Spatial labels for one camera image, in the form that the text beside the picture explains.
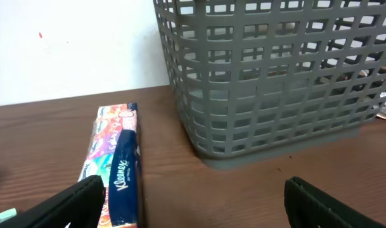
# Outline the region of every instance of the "white background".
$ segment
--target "white background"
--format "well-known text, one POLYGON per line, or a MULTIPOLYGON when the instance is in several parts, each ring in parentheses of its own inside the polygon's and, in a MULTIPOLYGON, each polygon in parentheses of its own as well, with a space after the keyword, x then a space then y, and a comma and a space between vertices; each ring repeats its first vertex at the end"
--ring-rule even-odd
POLYGON ((168 83, 152 0, 0 0, 0 105, 168 83))

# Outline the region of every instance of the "laundry basket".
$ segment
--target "laundry basket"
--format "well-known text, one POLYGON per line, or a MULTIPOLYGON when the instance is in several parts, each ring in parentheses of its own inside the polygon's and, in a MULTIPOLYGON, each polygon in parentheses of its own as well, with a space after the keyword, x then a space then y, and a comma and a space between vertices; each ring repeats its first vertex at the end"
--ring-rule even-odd
POLYGON ((386 1, 153 2, 179 116, 211 167, 348 136, 386 100, 386 1))

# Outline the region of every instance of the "wood grain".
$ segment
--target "wood grain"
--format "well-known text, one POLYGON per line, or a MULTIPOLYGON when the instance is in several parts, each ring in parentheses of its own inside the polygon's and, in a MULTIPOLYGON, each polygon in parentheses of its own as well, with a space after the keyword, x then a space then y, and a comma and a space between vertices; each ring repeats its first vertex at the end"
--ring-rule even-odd
POLYGON ((283 188, 293 175, 386 225, 386 121, 352 139, 212 170, 195 156, 167 86, 0 106, 0 212, 75 183, 98 106, 130 101, 139 106, 150 227, 288 227, 283 188))

